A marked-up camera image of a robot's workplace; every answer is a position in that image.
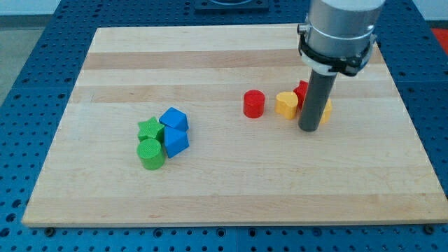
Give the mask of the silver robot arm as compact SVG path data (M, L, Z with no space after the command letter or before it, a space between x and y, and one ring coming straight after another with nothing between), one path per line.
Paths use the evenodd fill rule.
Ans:
M312 0L297 26L302 61L323 76L355 76L368 63L385 0Z

